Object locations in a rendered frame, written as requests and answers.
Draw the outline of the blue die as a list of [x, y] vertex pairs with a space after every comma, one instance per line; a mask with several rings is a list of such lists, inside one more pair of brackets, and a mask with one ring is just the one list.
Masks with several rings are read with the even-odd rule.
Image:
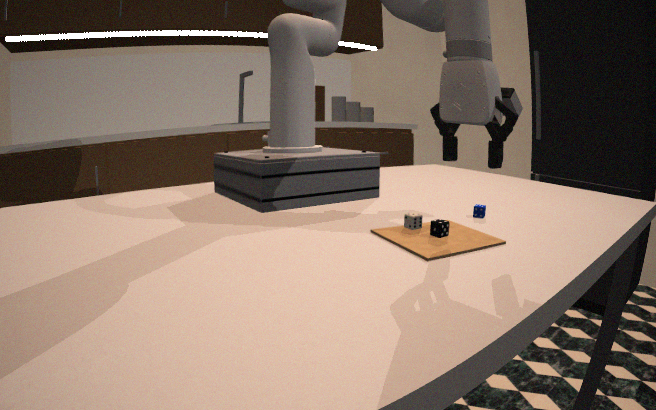
[[485, 217], [485, 213], [486, 213], [486, 205], [476, 204], [474, 206], [474, 210], [473, 210], [473, 217], [474, 218], [482, 218], [483, 219]]

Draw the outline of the tan mat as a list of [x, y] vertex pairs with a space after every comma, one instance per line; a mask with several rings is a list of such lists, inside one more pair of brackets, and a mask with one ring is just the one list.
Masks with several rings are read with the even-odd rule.
[[442, 238], [430, 235], [431, 222], [422, 223], [422, 228], [416, 230], [403, 225], [370, 229], [370, 232], [427, 262], [506, 244], [502, 239], [449, 222], [449, 235]]

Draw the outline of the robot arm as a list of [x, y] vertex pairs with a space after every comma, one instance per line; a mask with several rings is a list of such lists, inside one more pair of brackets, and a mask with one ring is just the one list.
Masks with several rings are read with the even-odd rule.
[[[270, 131], [262, 137], [268, 141], [263, 152], [319, 152], [323, 146], [315, 145], [315, 69], [310, 55], [329, 56], [339, 46], [346, 0], [282, 1], [313, 17], [282, 14], [268, 27]], [[493, 62], [488, 0], [380, 1], [393, 16], [430, 32], [445, 31], [445, 21], [445, 58], [470, 56]]]

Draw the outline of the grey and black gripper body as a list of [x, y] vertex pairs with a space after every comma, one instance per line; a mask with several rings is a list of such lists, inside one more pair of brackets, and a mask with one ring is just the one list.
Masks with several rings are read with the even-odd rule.
[[495, 109], [496, 95], [502, 101], [498, 71], [491, 60], [453, 56], [443, 62], [439, 95], [442, 121], [485, 126], [495, 115], [501, 124], [503, 113]]

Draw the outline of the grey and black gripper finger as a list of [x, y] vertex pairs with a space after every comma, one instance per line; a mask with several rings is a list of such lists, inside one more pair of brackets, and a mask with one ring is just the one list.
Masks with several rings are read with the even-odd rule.
[[495, 97], [495, 108], [503, 113], [506, 119], [505, 123], [501, 126], [494, 115], [494, 121], [489, 121], [489, 123], [485, 125], [492, 138], [492, 141], [489, 141], [488, 143], [488, 167], [492, 169], [502, 167], [503, 142], [507, 140], [507, 137], [513, 131], [513, 127], [519, 117], [514, 110], [497, 97]]
[[[454, 136], [460, 124], [446, 123], [440, 119], [439, 103], [430, 110], [435, 125], [439, 129], [440, 135], [443, 136], [443, 161], [456, 161], [458, 153], [458, 138]], [[449, 129], [450, 128], [450, 129]]]

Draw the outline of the black die with white pips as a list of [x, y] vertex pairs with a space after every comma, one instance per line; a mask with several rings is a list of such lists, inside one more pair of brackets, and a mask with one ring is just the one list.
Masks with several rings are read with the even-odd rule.
[[449, 221], [437, 219], [431, 221], [430, 235], [438, 238], [446, 237], [449, 235]]

